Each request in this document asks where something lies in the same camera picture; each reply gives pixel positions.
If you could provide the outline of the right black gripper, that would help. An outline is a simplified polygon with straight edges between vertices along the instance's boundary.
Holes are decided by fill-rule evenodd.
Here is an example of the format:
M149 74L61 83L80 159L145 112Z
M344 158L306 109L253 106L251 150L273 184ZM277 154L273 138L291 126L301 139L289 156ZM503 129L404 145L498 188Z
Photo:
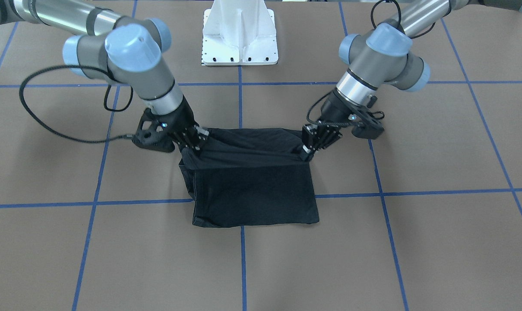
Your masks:
M200 155L207 143L209 130L199 126L186 97L176 110L156 115L146 108L134 135L134 145L148 150L171 153L178 148L190 148Z

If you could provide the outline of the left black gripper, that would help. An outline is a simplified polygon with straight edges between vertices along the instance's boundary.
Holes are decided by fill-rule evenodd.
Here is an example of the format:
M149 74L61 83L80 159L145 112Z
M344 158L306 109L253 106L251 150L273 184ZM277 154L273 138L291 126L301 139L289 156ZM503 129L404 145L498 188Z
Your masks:
M327 149L342 138L341 129L351 127L356 138L375 140L383 132L382 111L371 111L377 101L369 96L367 106L358 106L347 101L338 90L332 90L320 97L307 111L302 128L302 157L311 157L318 150Z

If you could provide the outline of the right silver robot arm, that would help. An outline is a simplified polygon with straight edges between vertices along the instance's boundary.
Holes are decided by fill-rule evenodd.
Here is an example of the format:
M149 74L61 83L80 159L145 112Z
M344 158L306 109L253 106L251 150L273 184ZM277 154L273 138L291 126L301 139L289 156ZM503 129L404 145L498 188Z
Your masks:
M139 20L83 0L0 0L0 25L28 22L72 34L62 48L64 65L32 73L19 87L28 114L47 126L29 108L24 89L34 77L71 69L89 79L103 79L108 87L128 85L130 96L146 105L135 134L109 138L131 140L142 149L171 153L175 147L201 151L209 132L194 120L193 111L162 54L171 45L168 26L159 19Z

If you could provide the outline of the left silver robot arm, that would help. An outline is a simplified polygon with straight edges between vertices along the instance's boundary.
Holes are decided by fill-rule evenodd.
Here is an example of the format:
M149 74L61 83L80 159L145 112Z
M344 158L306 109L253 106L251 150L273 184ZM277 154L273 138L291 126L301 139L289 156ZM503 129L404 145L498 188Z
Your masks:
M324 95L321 115L307 117L302 129L304 161L310 161L318 150L338 141L342 128L351 127L352 135L367 140L377 139L383 132L384 113L372 112L376 92L382 85L402 91L422 89L430 77L429 65L411 52L413 39L428 33L442 17L473 4L472 0L415 0L406 8L373 24L364 35L346 36L339 56L348 66L342 78Z

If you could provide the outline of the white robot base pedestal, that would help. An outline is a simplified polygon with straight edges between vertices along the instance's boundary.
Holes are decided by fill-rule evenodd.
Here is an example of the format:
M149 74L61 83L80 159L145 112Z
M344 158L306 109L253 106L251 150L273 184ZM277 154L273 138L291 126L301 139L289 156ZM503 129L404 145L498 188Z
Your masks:
M277 64L274 11L264 0L215 0L203 13L203 66Z

